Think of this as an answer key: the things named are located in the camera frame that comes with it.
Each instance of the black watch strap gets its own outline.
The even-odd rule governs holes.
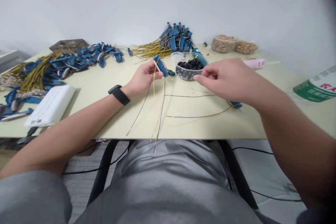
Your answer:
[[[129,103],[131,100],[120,90],[121,85],[116,85],[111,88],[108,93],[114,95],[124,106]]]

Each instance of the blue connector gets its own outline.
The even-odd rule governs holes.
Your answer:
[[[234,109],[240,109],[243,105],[240,103],[240,102],[237,102],[237,101],[228,101],[230,104],[231,104],[231,106],[234,106],[233,108]]]
[[[156,55],[156,56],[153,58],[153,60],[156,62],[156,66],[159,68],[159,70],[160,70],[161,72],[163,72],[164,76],[165,76],[165,77],[168,77],[168,76],[169,76],[168,71],[165,69],[165,66],[164,66],[164,64],[162,63],[162,61],[160,60],[159,56]]]

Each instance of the clear plastic container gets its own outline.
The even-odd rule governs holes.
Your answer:
[[[189,60],[193,60],[194,58],[200,60],[204,66],[208,64],[207,60],[202,54],[194,53],[194,52],[173,52],[171,55],[171,58],[173,60],[173,63],[175,64],[175,72],[176,75],[185,81],[193,81],[195,75],[200,75],[202,73],[203,69],[200,70],[190,70],[185,69],[180,66],[178,66],[178,62],[188,62]]]
[[[213,38],[211,49],[217,53],[226,53],[234,49],[239,40],[235,37],[218,35]]]
[[[252,54],[258,49],[258,46],[255,43],[240,40],[236,43],[234,49],[237,53]]]

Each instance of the table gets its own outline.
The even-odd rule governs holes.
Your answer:
[[[246,55],[231,52],[227,54],[212,54],[207,48],[199,45],[198,48],[206,57],[209,63],[224,58],[240,57],[245,59]],[[28,61],[49,54],[51,51],[38,54]],[[262,52],[256,52],[252,57],[266,58]],[[89,70],[75,73],[65,80],[69,85],[76,88],[76,92],[64,113],[63,118],[74,114],[91,103],[107,95],[107,91],[117,85],[125,85],[133,76],[141,60],[130,57],[125,53],[123,63],[117,63],[113,57],[106,57],[106,67],[100,68],[98,65],[91,66]],[[175,71],[172,59],[164,61],[168,69]],[[270,65],[259,70],[258,73],[274,83],[280,89],[287,91],[305,79],[292,72],[282,64]],[[147,100],[143,109],[135,122],[132,131],[130,130],[146,94],[133,98],[132,101],[107,122],[103,129],[96,135],[96,138],[111,139],[149,139],[156,136],[156,124],[159,117],[163,101],[163,80],[155,81],[155,97],[153,85],[150,88]],[[176,96],[202,96],[211,93],[196,81],[184,81],[174,77],[166,79],[166,94]],[[5,99],[1,95],[0,103]],[[258,112],[244,104],[241,109],[229,109],[219,116],[209,117],[202,120],[190,118],[174,118],[176,116],[199,117],[216,114],[229,108],[227,101],[217,96],[204,96],[197,98],[165,96],[162,111],[162,121],[159,139],[266,139]],[[35,108],[34,104],[24,104],[22,111],[28,107]],[[336,113],[331,112],[331,108],[336,108],[336,99],[332,99],[304,109],[304,113],[323,130],[331,136],[336,137]],[[20,138],[27,134],[28,128],[23,126],[27,117],[8,122],[0,122],[0,137]]]

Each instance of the white wall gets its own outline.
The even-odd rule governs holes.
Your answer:
[[[196,43],[253,40],[309,77],[336,64],[335,17],[334,0],[0,0],[0,49],[34,55],[72,38],[141,44],[181,21]]]

